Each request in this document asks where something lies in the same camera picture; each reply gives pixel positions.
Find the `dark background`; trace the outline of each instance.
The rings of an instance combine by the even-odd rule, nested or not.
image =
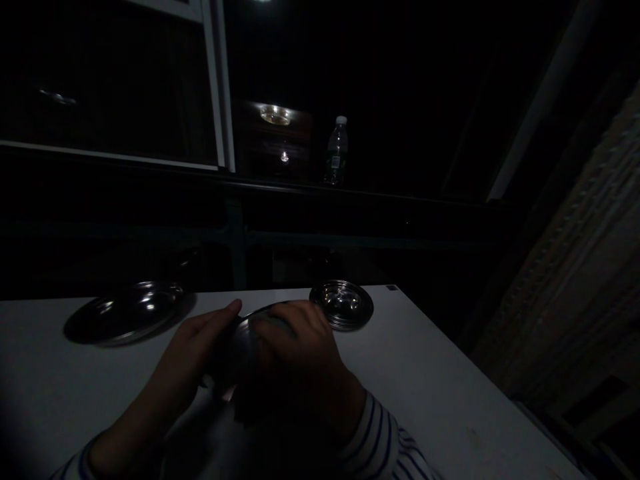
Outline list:
[[[226,0],[242,175],[0,147],[2,298],[100,295],[176,276],[176,259],[194,249],[185,281],[234,289],[229,244],[200,235],[228,226],[233,200],[247,232],[271,235],[243,246],[246,288],[394,283],[457,339],[480,298],[476,316],[492,314],[635,81],[639,6],[608,1],[506,195],[486,204],[576,4]],[[12,30],[1,138],[217,164],[201,25],[118,0],[3,12]],[[562,160],[616,75],[624,81],[598,104],[598,129]],[[302,165],[265,168],[279,164],[283,140],[256,115],[245,122],[246,102],[305,113],[288,130]],[[317,185],[337,115],[349,118],[349,164],[345,185],[326,189]],[[380,242],[389,238],[407,242]]]

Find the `metal plate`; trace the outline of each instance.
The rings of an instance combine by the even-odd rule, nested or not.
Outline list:
[[[65,336],[104,347],[132,343],[175,319],[184,298],[177,283],[137,283],[84,305],[67,320]]]
[[[360,286],[346,280],[327,280],[311,289],[309,300],[324,310],[331,328],[362,328],[373,315],[373,300]]]

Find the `striped shirt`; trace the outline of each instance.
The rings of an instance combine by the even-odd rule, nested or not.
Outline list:
[[[87,456],[93,440],[60,467],[53,480],[95,480]],[[439,480],[415,440],[367,392],[365,408],[347,444],[338,451],[344,471],[357,480]]]

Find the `bottle label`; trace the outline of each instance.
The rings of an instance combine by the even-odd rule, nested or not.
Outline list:
[[[325,167],[325,183],[338,185],[345,179],[347,152],[329,150]]]

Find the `glass pane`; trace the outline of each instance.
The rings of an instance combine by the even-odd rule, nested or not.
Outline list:
[[[217,163],[202,25],[113,0],[11,18],[2,138]]]

